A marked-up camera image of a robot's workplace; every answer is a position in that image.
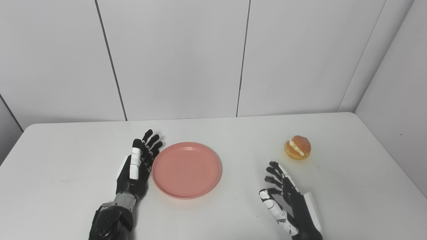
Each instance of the pastry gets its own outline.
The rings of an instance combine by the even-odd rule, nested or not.
[[[285,144],[285,152],[293,159],[302,160],[310,155],[311,144],[307,138],[296,135]]]

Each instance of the white background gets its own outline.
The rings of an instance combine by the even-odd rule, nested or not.
[[[99,0],[99,8],[126,114],[146,120],[232,117],[238,107],[239,116],[354,111],[412,2],[252,0],[249,16],[249,0]],[[414,16],[358,113],[420,186],[421,152],[398,147],[426,144],[416,132],[425,112],[404,107],[425,100],[413,94],[427,75],[417,33],[425,18]],[[95,1],[0,1],[0,94],[23,129],[125,120]],[[2,155],[19,135],[8,114],[1,110]]]
[[[415,1],[356,114],[427,196],[427,1]]]

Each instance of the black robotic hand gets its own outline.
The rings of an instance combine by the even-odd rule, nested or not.
[[[159,135],[151,137],[152,134],[150,129],[142,140],[133,141],[132,154],[127,157],[117,178],[116,197],[95,212],[89,240],[129,240],[134,227],[132,209],[146,193],[151,167],[163,145],[161,141],[157,142]]]
[[[292,236],[292,240],[323,240],[311,193],[301,194],[289,174],[277,162],[271,161],[266,169],[274,177],[266,176],[265,181],[275,184],[277,188],[262,189],[259,194],[277,223]],[[274,199],[273,194],[283,197],[292,208],[293,217],[283,210]]]
[[[137,197],[137,201],[145,195],[151,167],[153,166],[155,157],[159,154],[159,148],[163,145],[161,141],[157,142],[160,139],[158,134],[154,135],[148,141],[152,134],[153,131],[150,129],[145,133],[142,140],[137,138],[133,141],[132,154],[128,156],[122,171],[117,178],[116,194],[120,192],[129,192]],[[135,152],[138,152],[138,150],[140,152],[140,163],[139,166],[135,167],[137,169],[137,179],[132,179],[130,178],[132,156],[137,155],[138,153]]]

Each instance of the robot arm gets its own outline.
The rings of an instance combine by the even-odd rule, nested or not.
[[[134,227],[132,210],[146,194],[151,167],[163,145],[161,141],[157,142],[159,135],[151,137],[152,134],[150,129],[142,140],[134,140],[132,154],[127,157],[117,178],[116,197],[95,212],[89,240],[129,240]]]

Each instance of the tabletop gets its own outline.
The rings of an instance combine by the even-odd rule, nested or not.
[[[152,128],[166,146],[202,143],[219,156],[218,185],[174,199],[150,177],[134,210],[133,239],[287,240],[258,191],[279,162],[311,191],[325,240],[424,239],[427,199],[352,113],[182,120],[52,123],[28,127],[0,166],[0,239],[87,239],[95,210],[115,196],[115,177],[134,138]],[[284,153],[294,135],[310,156]]]

